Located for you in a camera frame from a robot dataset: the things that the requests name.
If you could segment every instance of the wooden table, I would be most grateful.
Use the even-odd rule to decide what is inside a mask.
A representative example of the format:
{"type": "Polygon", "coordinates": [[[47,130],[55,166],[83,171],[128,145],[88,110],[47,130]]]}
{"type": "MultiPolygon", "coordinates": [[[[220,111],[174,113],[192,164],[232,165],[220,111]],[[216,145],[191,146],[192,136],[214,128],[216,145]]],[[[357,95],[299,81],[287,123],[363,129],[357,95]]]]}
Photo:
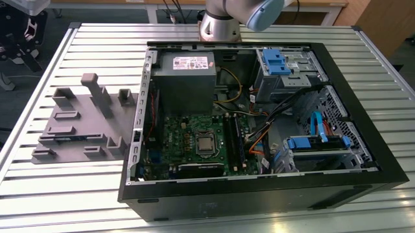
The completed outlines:
{"type": "MultiPolygon", "coordinates": [[[[171,0],[170,8],[175,9],[171,0]]],[[[300,0],[300,12],[323,12],[326,17],[322,26],[332,26],[347,0],[300,0]]],[[[182,9],[203,10],[206,0],[180,0],[182,9]]],[[[156,10],[166,10],[163,0],[51,0],[52,9],[146,9],[150,23],[158,23],[156,10]]],[[[298,11],[296,1],[283,9],[286,12],[298,11]]]]}

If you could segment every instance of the yellow wire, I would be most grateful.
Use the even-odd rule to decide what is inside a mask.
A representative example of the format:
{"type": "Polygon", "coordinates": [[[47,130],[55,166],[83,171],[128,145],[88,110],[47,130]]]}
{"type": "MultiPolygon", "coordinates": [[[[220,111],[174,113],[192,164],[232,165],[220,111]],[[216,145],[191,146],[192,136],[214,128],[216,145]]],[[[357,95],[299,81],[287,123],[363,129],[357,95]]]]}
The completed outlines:
{"type": "Polygon", "coordinates": [[[262,140],[262,138],[266,136],[267,132],[270,131],[271,127],[268,127],[268,129],[266,130],[266,132],[262,134],[262,136],[258,138],[258,140],[255,141],[254,145],[250,148],[250,152],[252,152],[252,149],[255,148],[255,145],[259,143],[259,141],[262,140]]]}
{"type": "Polygon", "coordinates": [[[240,81],[239,81],[236,75],[227,68],[220,67],[220,69],[224,69],[231,74],[231,76],[235,78],[235,80],[236,80],[236,82],[239,84],[239,92],[238,92],[238,95],[235,96],[235,98],[232,98],[230,100],[215,101],[215,103],[230,103],[230,102],[232,102],[234,100],[236,100],[240,97],[240,94],[242,94],[242,84],[240,84],[240,81]]]}

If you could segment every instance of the black metal stand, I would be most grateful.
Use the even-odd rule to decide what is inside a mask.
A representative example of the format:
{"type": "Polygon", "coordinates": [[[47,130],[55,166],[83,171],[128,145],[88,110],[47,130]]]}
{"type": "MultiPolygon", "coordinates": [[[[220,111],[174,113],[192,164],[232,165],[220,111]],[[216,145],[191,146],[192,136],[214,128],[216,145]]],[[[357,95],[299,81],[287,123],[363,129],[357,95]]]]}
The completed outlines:
{"type": "Polygon", "coordinates": [[[47,12],[30,16],[4,2],[0,8],[0,61],[22,58],[27,67],[42,70],[31,52],[42,44],[47,25],[47,12]]]}

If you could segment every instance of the blue plastic latch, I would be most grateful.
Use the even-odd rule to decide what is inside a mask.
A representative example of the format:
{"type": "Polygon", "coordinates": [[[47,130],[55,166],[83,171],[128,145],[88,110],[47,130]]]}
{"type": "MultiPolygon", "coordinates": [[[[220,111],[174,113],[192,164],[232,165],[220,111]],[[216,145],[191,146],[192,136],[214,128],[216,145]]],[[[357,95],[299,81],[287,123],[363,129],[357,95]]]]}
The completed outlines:
{"type": "Polygon", "coordinates": [[[291,69],[286,66],[286,58],[279,50],[264,49],[262,52],[270,75],[290,75],[291,69]]]}
{"type": "Polygon", "coordinates": [[[343,142],[345,142],[345,145],[346,145],[346,148],[350,148],[350,145],[351,145],[351,142],[350,142],[350,138],[347,136],[343,136],[343,142]]]}
{"type": "Polygon", "coordinates": [[[290,149],[296,147],[296,145],[294,144],[294,140],[292,139],[287,139],[287,143],[288,143],[288,148],[290,149]]]}
{"type": "Polygon", "coordinates": [[[299,149],[311,148],[311,144],[310,144],[307,137],[294,137],[294,138],[291,138],[291,140],[294,140],[296,148],[299,148],[299,149]]]}
{"type": "Polygon", "coordinates": [[[280,157],[280,151],[274,156],[274,164],[276,164],[278,158],[280,157]]]}
{"type": "Polygon", "coordinates": [[[315,135],[316,133],[320,135],[322,141],[327,142],[328,139],[327,139],[326,133],[324,133],[323,117],[322,117],[320,112],[312,112],[311,119],[310,119],[310,134],[315,135]],[[315,121],[318,122],[318,132],[316,132],[316,128],[315,128],[315,121]]]}

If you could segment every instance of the metal slatted table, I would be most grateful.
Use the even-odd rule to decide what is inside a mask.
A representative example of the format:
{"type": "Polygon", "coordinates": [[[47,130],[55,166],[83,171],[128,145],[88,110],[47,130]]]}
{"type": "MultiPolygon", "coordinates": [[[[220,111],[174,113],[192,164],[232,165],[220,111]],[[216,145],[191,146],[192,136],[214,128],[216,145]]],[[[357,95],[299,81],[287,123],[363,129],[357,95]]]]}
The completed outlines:
{"type": "Polygon", "coordinates": [[[116,201],[122,161],[34,165],[56,87],[76,94],[95,72],[110,93],[139,92],[147,41],[196,41],[196,25],[82,24],[68,29],[0,154],[0,232],[358,232],[415,228],[415,93],[366,35],[350,27],[242,28],[244,41],[323,42],[411,181],[334,210],[144,222],[116,201]]]}

